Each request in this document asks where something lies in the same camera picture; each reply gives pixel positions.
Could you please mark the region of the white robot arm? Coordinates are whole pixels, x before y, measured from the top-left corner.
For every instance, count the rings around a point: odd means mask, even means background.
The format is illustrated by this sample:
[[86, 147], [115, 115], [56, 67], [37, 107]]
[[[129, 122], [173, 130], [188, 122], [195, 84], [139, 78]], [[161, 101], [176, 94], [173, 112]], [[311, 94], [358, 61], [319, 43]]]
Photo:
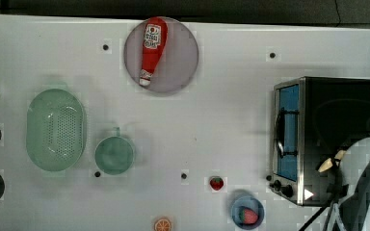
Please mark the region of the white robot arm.
[[370, 231], [370, 138], [354, 141], [339, 154], [348, 190], [332, 205], [323, 231]]

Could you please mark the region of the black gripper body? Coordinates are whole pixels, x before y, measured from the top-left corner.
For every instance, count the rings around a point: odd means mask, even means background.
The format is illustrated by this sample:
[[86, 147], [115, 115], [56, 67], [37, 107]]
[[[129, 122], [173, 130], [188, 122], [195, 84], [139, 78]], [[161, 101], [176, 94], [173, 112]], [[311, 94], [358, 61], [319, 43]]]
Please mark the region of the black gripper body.
[[337, 201], [348, 194], [349, 185], [344, 183], [344, 174], [340, 169], [340, 160], [328, 158], [331, 163], [329, 171], [333, 175], [333, 182], [329, 183], [327, 193], [329, 202]]

